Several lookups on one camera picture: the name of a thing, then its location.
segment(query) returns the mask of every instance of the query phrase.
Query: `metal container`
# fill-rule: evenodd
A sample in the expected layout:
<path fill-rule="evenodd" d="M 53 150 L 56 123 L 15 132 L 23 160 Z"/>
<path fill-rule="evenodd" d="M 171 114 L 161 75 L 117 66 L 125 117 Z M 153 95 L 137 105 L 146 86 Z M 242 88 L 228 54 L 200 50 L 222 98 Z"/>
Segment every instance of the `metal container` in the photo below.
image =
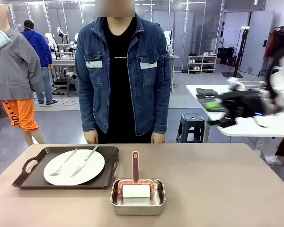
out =
<path fill-rule="evenodd" d="M 150 205 L 124 205 L 122 194 L 118 194 L 118 183 L 121 180 L 114 182 L 110 195 L 110 202 L 117 215 L 160 215 L 163 212 L 166 198 L 162 181 L 152 179 L 155 183 L 155 192 L 151 193 Z"/>

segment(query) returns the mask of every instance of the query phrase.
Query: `blue jacket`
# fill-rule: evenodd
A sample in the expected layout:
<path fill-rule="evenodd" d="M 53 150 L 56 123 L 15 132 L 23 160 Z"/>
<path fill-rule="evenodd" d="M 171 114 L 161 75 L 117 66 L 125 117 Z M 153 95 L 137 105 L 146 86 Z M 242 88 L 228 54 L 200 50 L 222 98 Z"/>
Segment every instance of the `blue jacket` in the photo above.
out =
<path fill-rule="evenodd" d="M 150 130 L 165 133 L 170 95 L 170 55 L 166 51 L 166 38 L 157 24 L 136 17 L 137 27 L 127 54 L 136 135 Z M 95 130 L 97 124 L 106 133 L 110 56 L 102 29 L 104 19 L 99 17 L 80 30 L 76 72 L 83 131 Z"/>
<path fill-rule="evenodd" d="M 48 67 L 49 64 L 51 65 L 53 63 L 52 53 L 44 37 L 33 30 L 24 31 L 21 33 L 25 36 L 25 38 L 29 41 L 29 43 L 33 46 L 34 50 L 38 54 L 41 67 Z"/>

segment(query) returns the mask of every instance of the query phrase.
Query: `orange pants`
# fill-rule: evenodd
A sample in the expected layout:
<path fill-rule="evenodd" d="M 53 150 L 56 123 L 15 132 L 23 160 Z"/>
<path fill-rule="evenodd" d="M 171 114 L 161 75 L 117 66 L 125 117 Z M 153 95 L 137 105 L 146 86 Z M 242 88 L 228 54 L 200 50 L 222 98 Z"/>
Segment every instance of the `orange pants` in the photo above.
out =
<path fill-rule="evenodd" d="M 34 101 L 27 100 L 3 100 L 3 106 L 11 119 L 11 125 L 20 127 L 24 131 L 36 131 L 39 129 L 37 122 L 34 120 Z"/>

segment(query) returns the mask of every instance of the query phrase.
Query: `knife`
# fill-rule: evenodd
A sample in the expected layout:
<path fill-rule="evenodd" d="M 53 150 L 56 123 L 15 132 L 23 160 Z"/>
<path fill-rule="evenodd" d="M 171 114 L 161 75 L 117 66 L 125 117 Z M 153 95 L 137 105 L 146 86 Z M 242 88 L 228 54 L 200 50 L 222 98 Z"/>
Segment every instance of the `knife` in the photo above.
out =
<path fill-rule="evenodd" d="M 81 169 L 86 165 L 87 160 L 89 159 L 89 157 L 98 149 L 99 146 L 95 146 L 94 149 L 90 152 L 90 154 L 87 156 L 87 158 L 83 161 L 82 165 L 78 167 L 78 169 L 76 169 L 76 171 L 71 175 L 71 177 L 75 176 L 78 172 L 81 171 Z"/>

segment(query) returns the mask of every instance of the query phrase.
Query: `gray blazer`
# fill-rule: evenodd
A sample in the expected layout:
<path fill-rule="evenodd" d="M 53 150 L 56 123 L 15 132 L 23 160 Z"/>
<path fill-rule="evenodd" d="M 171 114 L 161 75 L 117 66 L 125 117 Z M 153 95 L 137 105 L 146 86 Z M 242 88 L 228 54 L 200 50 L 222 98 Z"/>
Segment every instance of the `gray blazer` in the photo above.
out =
<path fill-rule="evenodd" d="M 0 49 L 0 100 L 25 100 L 33 92 L 43 92 L 40 59 L 27 39 L 14 29 L 11 39 Z"/>

